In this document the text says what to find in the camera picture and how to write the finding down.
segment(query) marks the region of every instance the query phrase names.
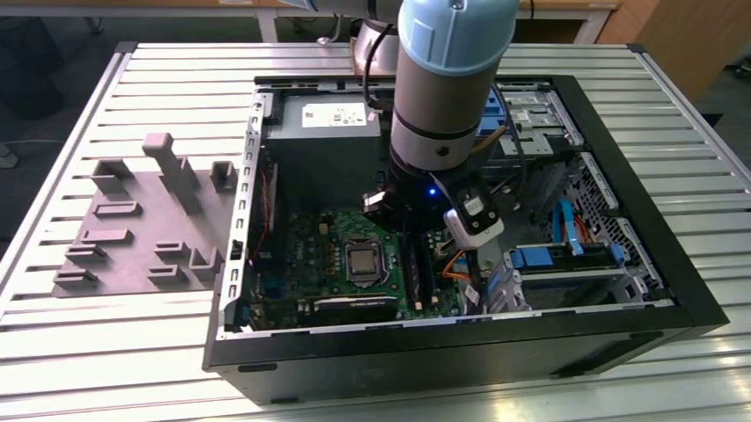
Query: red cable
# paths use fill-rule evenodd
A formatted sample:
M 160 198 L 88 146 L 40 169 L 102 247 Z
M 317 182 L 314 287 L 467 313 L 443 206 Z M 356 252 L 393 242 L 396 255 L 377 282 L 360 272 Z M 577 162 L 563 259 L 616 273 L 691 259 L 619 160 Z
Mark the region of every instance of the red cable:
M 268 215 L 268 189 L 266 189 L 266 173 L 264 171 L 260 172 L 260 177 L 262 178 L 262 232 L 260 234 L 258 244 L 256 245 L 256 250 L 253 251 L 253 258 L 258 255 L 260 252 L 260 245 L 262 245 L 262 241 L 266 238 L 268 234 L 268 220 L 270 220 L 270 215 Z

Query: green circuit board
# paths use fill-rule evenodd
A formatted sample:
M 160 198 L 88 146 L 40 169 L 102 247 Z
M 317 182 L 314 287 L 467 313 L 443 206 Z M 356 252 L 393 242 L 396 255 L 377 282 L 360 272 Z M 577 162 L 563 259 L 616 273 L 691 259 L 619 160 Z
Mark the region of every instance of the green circuit board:
M 425 234 L 431 245 L 444 241 L 440 231 Z M 365 242 L 380 245 L 383 279 L 369 287 L 358 287 L 346 279 L 346 243 Z M 322 214 L 297 214 L 289 218 L 286 237 L 286 266 L 278 280 L 262 280 L 261 285 L 274 290 L 274 300 L 266 301 L 269 328 L 297 326 L 298 301 L 332 296 L 384 295 L 399 301 L 396 319 L 448 317 L 459 309 L 452 288 L 437 290 L 437 302 L 415 309 L 404 288 L 399 240 L 370 223 L 358 211 Z

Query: black case frame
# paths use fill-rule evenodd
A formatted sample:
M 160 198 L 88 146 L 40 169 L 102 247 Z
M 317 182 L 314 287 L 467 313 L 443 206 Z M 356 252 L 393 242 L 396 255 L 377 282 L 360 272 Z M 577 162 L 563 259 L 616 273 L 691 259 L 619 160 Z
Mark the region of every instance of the black case frame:
M 266 77 L 258 85 L 352 82 L 356 76 Z M 392 77 L 373 82 L 393 82 Z M 280 334 L 216 340 L 218 293 L 210 310 L 204 370 L 256 403 L 358 397 L 416 389 L 469 387 L 596 374 L 659 345 L 727 324 L 636 173 L 572 76 L 497 76 L 496 82 L 547 82 L 589 146 L 676 306 L 481 321 L 421 328 Z

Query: table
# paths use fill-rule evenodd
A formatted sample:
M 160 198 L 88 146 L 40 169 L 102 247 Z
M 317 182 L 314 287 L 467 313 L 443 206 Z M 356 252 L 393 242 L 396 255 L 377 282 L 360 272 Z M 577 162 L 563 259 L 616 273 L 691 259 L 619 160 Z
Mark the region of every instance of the table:
M 523 0 L 517 19 L 531 17 Z M 535 0 L 535 19 L 580 20 L 576 44 L 593 44 L 619 0 Z M 277 6 L 273 0 L 0 0 L 0 16 L 88 17 L 94 33 L 106 17 L 252 17 L 258 20 L 264 42 L 277 42 L 276 18 L 330 17 L 329 13 Z
M 253 77 L 348 73 L 348 46 L 126 47 L 0 263 L 0 418 L 748 419 L 751 177 L 648 55 L 623 46 L 513 45 L 499 73 L 577 77 L 731 324 L 599 376 L 261 410 L 200 370 L 210 292 L 60 300 L 49 295 L 53 269 L 94 193 L 96 160 L 124 157 L 132 169 L 156 171 L 141 137 L 166 131 L 193 169 L 237 162 Z

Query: motherboard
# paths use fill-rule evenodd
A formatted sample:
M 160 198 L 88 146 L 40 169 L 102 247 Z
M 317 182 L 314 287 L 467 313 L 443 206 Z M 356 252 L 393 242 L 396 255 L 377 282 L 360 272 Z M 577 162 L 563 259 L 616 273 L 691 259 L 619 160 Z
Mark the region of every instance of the motherboard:
M 424 234 L 436 260 L 444 240 L 443 231 Z M 420 301 L 415 286 L 404 282 L 401 261 L 400 239 L 358 211 L 292 214 L 284 271 L 260 275 L 265 328 L 296 328 L 316 311 L 350 309 L 357 301 L 362 309 L 370 308 L 372 301 L 377 306 L 370 309 L 396 308 L 396 320 L 457 315 L 453 281 L 439 280 L 429 299 Z

